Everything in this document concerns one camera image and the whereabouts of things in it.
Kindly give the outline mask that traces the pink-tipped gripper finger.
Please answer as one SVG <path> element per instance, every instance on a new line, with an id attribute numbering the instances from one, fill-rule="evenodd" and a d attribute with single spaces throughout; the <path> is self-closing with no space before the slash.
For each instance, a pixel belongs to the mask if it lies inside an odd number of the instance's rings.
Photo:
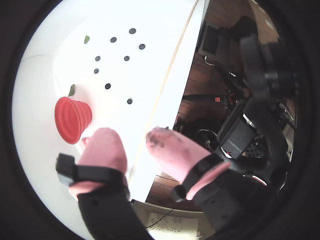
<path id="1" fill-rule="evenodd" d="M 94 239 L 152 239 L 129 201 L 127 157 L 116 131 L 100 128 L 87 138 L 79 162 L 72 155 L 60 153 L 55 170 L 78 202 L 85 226 Z"/>
<path id="2" fill-rule="evenodd" d="M 217 232 L 249 226 L 246 195 L 239 188 L 245 179 L 228 162 L 168 128 L 153 128 L 145 143 L 162 171 L 179 182 L 171 194 L 176 202 L 194 201 Z"/>

